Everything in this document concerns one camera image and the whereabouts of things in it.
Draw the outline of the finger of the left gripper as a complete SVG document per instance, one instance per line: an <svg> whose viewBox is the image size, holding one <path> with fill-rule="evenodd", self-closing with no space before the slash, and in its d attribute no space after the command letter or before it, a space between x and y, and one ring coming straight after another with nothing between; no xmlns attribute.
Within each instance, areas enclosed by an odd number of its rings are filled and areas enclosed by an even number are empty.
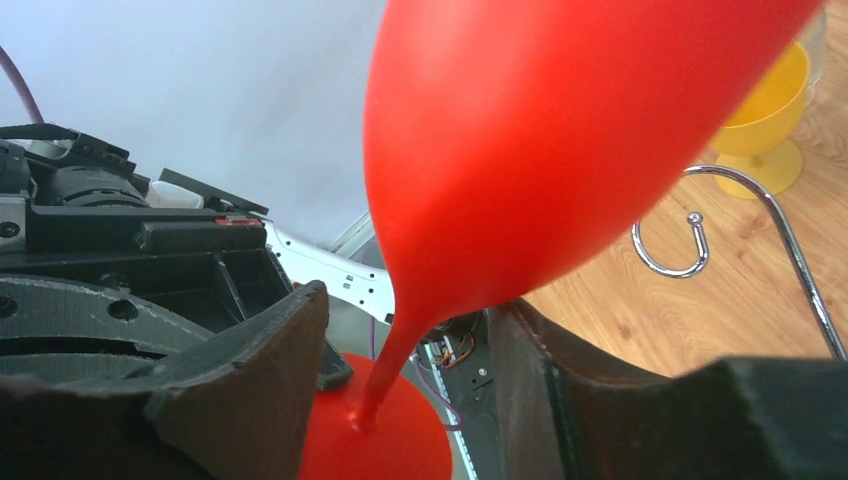
<svg viewBox="0 0 848 480"><path fill-rule="evenodd" d="M1 279L5 391L327 391L351 364L331 347L311 282L220 332L134 295L35 276Z"/></svg>

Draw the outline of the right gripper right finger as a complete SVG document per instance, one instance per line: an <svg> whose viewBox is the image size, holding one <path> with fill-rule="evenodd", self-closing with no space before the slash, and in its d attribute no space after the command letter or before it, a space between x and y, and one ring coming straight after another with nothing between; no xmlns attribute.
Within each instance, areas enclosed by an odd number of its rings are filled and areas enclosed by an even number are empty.
<svg viewBox="0 0 848 480"><path fill-rule="evenodd" d="M847 475L844 362L731 356L669 378L524 300L486 316L511 479Z"/></svg>

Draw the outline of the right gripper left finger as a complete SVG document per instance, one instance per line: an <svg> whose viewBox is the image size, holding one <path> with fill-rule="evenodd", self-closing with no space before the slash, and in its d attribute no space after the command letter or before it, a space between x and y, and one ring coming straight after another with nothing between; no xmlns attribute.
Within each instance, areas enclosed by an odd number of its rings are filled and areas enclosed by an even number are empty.
<svg viewBox="0 0 848 480"><path fill-rule="evenodd" d="M5 479L293 479L328 293L298 287L254 318L124 378L1 380Z"/></svg>

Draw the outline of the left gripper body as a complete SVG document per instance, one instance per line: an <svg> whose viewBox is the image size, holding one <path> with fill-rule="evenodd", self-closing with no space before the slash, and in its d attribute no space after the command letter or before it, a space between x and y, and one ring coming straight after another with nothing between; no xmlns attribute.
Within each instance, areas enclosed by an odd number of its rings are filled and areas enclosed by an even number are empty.
<svg viewBox="0 0 848 480"><path fill-rule="evenodd" d="M1 272L104 287L123 295L110 314L128 322L135 296L213 332L241 323L293 290L268 222L214 208L38 206L1 201Z"/></svg>

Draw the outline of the chrome wine glass rack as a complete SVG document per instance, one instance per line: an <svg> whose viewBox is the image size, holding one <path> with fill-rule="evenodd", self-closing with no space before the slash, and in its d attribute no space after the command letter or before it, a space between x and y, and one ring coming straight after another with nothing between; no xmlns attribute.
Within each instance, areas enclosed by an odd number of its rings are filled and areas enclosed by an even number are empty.
<svg viewBox="0 0 848 480"><path fill-rule="evenodd" d="M795 223L796 250L818 280L820 307L807 300L794 255L768 207L727 197L714 185L728 168L699 164L686 169L671 196L649 221L650 239L634 236L640 260L669 278L693 279L687 291L705 306L735 319L761 315L766 338L790 355L828 357L838 332L847 340L847 189L816 174L782 197ZM830 332L818 340L821 307L830 309Z"/></svg>

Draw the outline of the red plastic wine glass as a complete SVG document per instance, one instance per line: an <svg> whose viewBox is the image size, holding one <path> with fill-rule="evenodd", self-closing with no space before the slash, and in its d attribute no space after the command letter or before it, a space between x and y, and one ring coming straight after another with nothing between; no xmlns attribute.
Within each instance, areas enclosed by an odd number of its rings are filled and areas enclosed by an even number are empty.
<svg viewBox="0 0 848 480"><path fill-rule="evenodd" d="M419 340L580 266L650 210L817 1L391 1L364 105L395 298L376 360L312 408L302 479L447 479L401 376Z"/></svg>

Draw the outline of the yellow plastic wine glass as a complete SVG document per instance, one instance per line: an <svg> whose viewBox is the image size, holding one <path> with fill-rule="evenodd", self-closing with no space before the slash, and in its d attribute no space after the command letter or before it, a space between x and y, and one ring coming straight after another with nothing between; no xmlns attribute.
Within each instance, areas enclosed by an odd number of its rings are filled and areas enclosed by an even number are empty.
<svg viewBox="0 0 848 480"><path fill-rule="evenodd" d="M711 140L716 164L746 174L772 194L791 187L804 160L789 136L807 106L809 75L807 51L791 44Z"/></svg>

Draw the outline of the clear wide ribbed glass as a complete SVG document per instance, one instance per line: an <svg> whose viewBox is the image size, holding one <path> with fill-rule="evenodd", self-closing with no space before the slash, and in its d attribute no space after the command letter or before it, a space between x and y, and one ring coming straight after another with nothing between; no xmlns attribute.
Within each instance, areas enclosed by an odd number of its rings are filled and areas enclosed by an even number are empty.
<svg viewBox="0 0 848 480"><path fill-rule="evenodd" d="M798 42L804 47L810 63L806 89L807 105L814 101L816 86L823 73L827 51L826 30L827 13L825 8L821 7L798 35Z"/></svg>

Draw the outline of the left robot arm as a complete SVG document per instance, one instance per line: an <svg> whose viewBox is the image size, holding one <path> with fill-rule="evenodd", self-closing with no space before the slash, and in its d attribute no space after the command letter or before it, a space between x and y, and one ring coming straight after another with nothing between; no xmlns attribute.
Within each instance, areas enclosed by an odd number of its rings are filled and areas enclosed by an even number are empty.
<svg viewBox="0 0 848 480"><path fill-rule="evenodd" d="M244 367L302 282L264 207L45 123L1 130L1 382L147 388Z"/></svg>

